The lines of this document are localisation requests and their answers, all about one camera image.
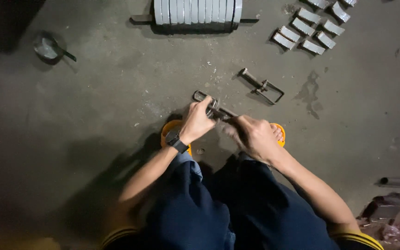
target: watch face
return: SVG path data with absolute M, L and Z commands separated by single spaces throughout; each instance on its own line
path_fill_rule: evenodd
M 178 135 L 178 129 L 172 129 L 171 131 L 168 132 L 164 140 L 166 141 L 166 143 L 169 143 L 170 141 L 175 139 L 177 135 Z

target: black watch strap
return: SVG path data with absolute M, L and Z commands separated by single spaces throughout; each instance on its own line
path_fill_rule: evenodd
M 174 147 L 178 152 L 184 153 L 189 149 L 188 145 L 181 142 L 180 137 L 177 135 L 175 138 L 168 143 L 170 146 Z

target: hand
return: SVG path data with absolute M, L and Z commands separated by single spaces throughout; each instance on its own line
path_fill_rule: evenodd
M 253 159 L 269 163 L 281 146 L 277 141 L 282 140 L 280 128 L 271 126 L 265 120 L 256 120 L 247 115 L 233 118 L 230 126 L 225 127 L 228 134 Z
M 180 140 L 185 145 L 202 137 L 217 124 L 217 121 L 206 116 L 206 108 L 212 100 L 212 97 L 207 96 L 203 101 L 193 102 L 189 106 L 189 114 L 180 130 Z

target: watch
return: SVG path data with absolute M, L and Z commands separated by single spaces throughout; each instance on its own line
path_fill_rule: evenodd
M 165 137 L 165 141 L 167 145 L 174 147 L 180 153 L 184 153 L 189 148 L 189 146 L 185 145 L 180 141 L 180 135 L 178 129 L 173 129 L 169 131 Z

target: dirty floor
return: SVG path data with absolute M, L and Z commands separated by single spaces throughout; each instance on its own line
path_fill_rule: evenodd
M 16 48 L 0 52 L 0 229 L 99 239 L 104 209 L 197 89 L 282 124 L 286 149 L 355 214 L 387 194 L 373 184 L 400 177 L 400 0 L 359 1 L 336 47 L 316 57 L 269 41 L 292 20 L 286 4 L 305 6 L 244 1 L 261 19 L 252 27 L 166 36 L 128 22 L 145 0 L 45 1 Z M 59 34 L 78 62 L 42 63 L 31 46 L 39 29 Z M 249 94 L 236 77 L 245 67 L 283 99 L 272 107 Z M 213 171 L 237 151 L 219 128 L 192 147 Z

